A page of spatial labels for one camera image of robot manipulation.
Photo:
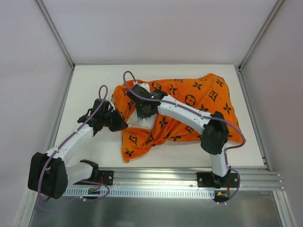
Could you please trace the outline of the white pillow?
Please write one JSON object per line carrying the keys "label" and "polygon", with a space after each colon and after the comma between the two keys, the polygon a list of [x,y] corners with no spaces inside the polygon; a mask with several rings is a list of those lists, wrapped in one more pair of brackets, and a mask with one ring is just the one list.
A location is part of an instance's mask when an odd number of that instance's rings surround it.
{"label": "white pillow", "polygon": [[153,115],[151,117],[139,119],[137,116],[137,111],[135,110],[129,119],[127,120],[128,127],[131,128],[142,128],[152,130],[155,124],[157,115]]}

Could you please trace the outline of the orange patterned pillowcase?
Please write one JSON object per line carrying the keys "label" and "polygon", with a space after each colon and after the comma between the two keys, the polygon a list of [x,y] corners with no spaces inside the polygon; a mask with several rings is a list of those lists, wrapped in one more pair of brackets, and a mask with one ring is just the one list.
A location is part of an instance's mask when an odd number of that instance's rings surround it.
{"label": "orange patterned pillowcase", "polygon": [[[231,123],[228,126],[228,140],[242,144],[239,134],[240,127],[230,99],[230,91],[222,77],[207,74],[197,79],[162,79],[147,81],[150,91],[159,89],[171,95],[178,101],[199,111],[214,114],[216,111],[223,114],[225,120]],[[129,88],[133,88],[133,81],[118,85],[112,96],[115,99],[116,110],[127,122],[136,110],[134,102],[127,96]],[[127,127],[121,131],[121,154],[123,161],[128,163],[133,159],[146,155],[154,146],[173,142],[196,142],[202,135],[189,126],[170,117],[156,114],[152,130]]]}

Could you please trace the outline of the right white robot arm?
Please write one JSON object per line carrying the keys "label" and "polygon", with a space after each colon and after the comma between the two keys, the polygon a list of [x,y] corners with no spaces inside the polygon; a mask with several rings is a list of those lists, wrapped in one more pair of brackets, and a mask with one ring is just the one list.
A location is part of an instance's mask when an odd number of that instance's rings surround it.
{"label": "right white robot arm", "polygon": [[129,88],[127,95],[135,102],[138,118],[147,118],[155,114],[177,120],[202,135],[200,146],[211,159],[212,170],[201,181],[208,187],[221,188],[229,181],[231,167],[228,165],[226,143],[228,141],[228,125],[223,115],[199,111],[188,106],[161,90],[148,92],[136,84]]}

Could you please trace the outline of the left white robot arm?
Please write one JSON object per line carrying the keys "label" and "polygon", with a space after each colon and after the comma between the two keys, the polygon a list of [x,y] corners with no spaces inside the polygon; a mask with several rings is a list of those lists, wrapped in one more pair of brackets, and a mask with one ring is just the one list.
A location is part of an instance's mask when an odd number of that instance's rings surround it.
{"label": "left white robot arm", "polygon": [[70,185],[83,180],[87,184],[98,183],[97,163],[86,159],[73,166],[68,166],[68,163],[80,151],[81,146],[89,142],[104,127],[116,132],[126,129],[127,126],[110,101],[97,98],[93,107],[77,120],[75,128],[59,145],[45,153],[37,152],[32,156],[28,189],[58,199]]}

